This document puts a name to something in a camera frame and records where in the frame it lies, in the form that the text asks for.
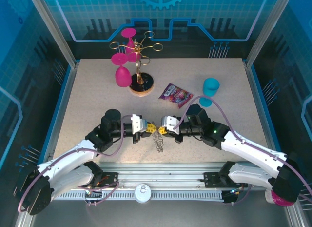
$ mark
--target cyan cup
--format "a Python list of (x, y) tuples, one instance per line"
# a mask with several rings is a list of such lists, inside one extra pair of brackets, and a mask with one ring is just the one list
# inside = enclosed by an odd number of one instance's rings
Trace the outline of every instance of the cyan cup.
[[(207, 78), (204, 81), (203, 94), (205, 96), (212, 97), (217, 93), (219, 88), (220, 88), (220, 82), (216, 78), (212, 78), (212, 77)], [(199, 103), (204, 107), (208, 107), (208, 106), (211, 106), (212, 101), (210, 101), (209, 99), (200, 98)]]

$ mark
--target snack bag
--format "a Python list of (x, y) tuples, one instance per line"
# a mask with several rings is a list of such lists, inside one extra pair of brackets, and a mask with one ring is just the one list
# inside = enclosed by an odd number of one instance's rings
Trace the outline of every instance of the snack bag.
[(179, 109), (183, 107), (191, 98), (193, 94), (175, 86), (174, 84), (169, 84), (160, 99), (169, 100), (172, 103), (177, 103)]

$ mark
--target pink wine glass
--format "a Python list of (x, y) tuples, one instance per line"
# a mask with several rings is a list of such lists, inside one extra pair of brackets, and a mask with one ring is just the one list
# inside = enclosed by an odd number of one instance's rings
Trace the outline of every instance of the pink wine glass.
[[(137, 31), (134, 28), (126, 28), (122, 30), (121, 35), (124, 38), (129, 38), (129, 41), (127, 43), (127, 47), (134, 47), (132, 37), (137, 33)], [(132, 52), (132, 49), (126, 47), (126, 54), (130, 54)]]
[(112, 63), (119, 65), (115, 73), (116, 84), (119, 87), (128, 87), (131, 85), (132, 78), (129, 70), (122, 66), (128, 61), (128, 57), (125, 54), (117, 53), (112, 56)]
[(141, 59), (141, 54), (139, 54), (139, 53), (133, 52), (133, 53), (128, 55), (128, 61), (129, 62), (140, 61), (140, 59)]

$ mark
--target black bracket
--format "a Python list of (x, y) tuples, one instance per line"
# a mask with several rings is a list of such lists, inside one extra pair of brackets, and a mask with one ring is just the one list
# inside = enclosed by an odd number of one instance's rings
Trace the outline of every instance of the black bracket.
[(99, 181), (99, 184), (96, 187), (108, 186), (113, 182), (118, 181), (118, 173), (117, 172), (103, 172), (102, 179)]
[(241, 183), (223, 180), (218, 172), (204, 172), (204, 179), (201, 181), (205, 183), (205, 188), (240, 188), (242, 186)]

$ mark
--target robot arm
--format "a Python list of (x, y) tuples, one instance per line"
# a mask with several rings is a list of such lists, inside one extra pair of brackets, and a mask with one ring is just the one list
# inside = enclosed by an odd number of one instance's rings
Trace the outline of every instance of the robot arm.
[[(219, 181), (217, 182), (222, 182), (221, 187), (247, 183), (266, 187), (286, 201), (296, 201), (302, 188), (302, 182), (277, 158), (288, 162), (302, 174), (303, 169), (297, 156), (292, 154), (287, 156), (282, 152), (269, 150), (240, 135), (238, 137), (241, 140), (238, 140), (234, 136), (234, 133), (237, 134), (236, 132), (231, 132), (229, 127), (224, 124), (212, 122), (206, 111), (197, 104), (191, 105), (186, 115), (188, 121), (182, 122), (180, 127), (176, 129), (175, 126), (181, 121), (181, 118), (175, 116), (164, 117), (162, 119), (162, 127), (166, 129), (164, 136), (173, 137), (177, 143), (183, 142), (185, 136), (200, 136), (205, 144), (239, 155), (258, 166), (226, 162), (218, 173), (219, 177), (217, 179)], [(25, 196), (22, 205), (30, 215), (39, 213), (59, 194), (77, 186), (103, 187), (99, 184), (103, 177), (108, 175), (104, 174), (100, 167), (92, 162), (92, 159), (96, 157), (97, 152), (106, 151), (113, 144), (113, 138), (132, 137), (133, 144), (135, 144), (141, 137), (151, 135), (151, 132), (146, 132), (147, 121), (137, 115), (131, 116), (131, 124), (123, 124), (124, 131), (123, 135), (121, 135), (122, 122), (120, 119), (119, 111), (115, 109), (108, 110), (101, 119), (101, 124), (70, 150), (77, 151), (76, 153), (73, 152), (66, 157), (61, 155), (62, 159), (54, 166), (51, 166), (51, 164), (57, 158), (37, 167), (24, 168), (18, 178), (14, 196), (18, 200)], [(275, 157), (266, 155), (246, 143), (257, 146)], [(25, 194), (26, 189), (29, 189), (29, 185), (45, 169), (48, 170), (38, 178), (29, 192)]]
[[(184, 136), (200, 136), (206, 145), (236, 154), (258, 166), (226, 162), (219, 172), (221, 181), (263, 186), (274, 191), (277, 196), (286, 201), (295, 202), (297, 200), (303, 184), (287, 166), (277, 159), (280, 158), (288, 162), (300, 174), (303, 174), (302, 163), (295, 154), (286, 155), (282, 152), (269, 150), (234, 132), (241, 139), (239, 141), (228, 126), (212, 122), (206, 111), (197, 104), (190, 106), (186, 116), (188, 121), (183, 121), (178, 131), (173, 131), (173, 129), (182, 119), (173, 116), (175, 121), (171, 119), (171, 122), (168, 124), (168, 118), (173, 117), (164, 117), (162, 126), (171, 131), (165, 134), (165, 136), (174, 137), (177, 143), (183, 142)], [(246, 143), (259, 147), (275, 157), (269, 156)]]
[[(34, 183), (23, 201), (22, 205), (30, 215), (38, 214), (55, 197), (78, 186), (101, 188), (106, 185), (108, 181), (105, 181), (103, 185), (98, 185), (102, 183), (101, 180), (107, 173), (104, 173), (98, 165), (92, 162), (92, 159), (96, 157), (97, 152), (106, 151), (113, 144), (113, 138), (121, 136), (120, 118), (119, 111), (108, 110), (101, 119), (101, 125), (94, 128), (75, 147), (53, 160), (23, 169), (13, 193), (19, 201), (32, 181), (45, 169), (48, 169)], [(123, 137), (132, 137), (135, 144), (141, 137), (148, 137), (150, 134), (145, 132), (147, 122), (141, 116), (132, 115), (131, 120), (132, 123), (123, 124)], [(89, 151), (79, 151), (81, 148), (89, 149)], [(62, 159), (51, 166), (60, 157)]]

